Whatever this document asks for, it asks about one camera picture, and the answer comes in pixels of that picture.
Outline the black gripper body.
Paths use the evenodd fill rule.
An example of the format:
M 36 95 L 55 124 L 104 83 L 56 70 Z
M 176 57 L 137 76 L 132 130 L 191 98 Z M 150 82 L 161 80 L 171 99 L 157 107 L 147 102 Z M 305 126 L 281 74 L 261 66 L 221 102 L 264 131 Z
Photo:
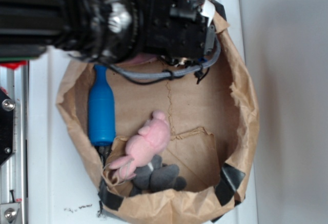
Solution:
M 211 55 L 215 13 L 210 0 L 146 0 L 143 52 L 172 59 Z

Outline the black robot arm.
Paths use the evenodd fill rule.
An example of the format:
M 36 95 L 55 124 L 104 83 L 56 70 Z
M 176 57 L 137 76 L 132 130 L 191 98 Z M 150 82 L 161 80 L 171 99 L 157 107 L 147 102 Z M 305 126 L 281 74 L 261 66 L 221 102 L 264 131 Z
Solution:
M 137 54 L 210 55 L 207 0 L 1 0 L 1 62 L 36 59 L 47 46 L 83 62 L 122 63 Z

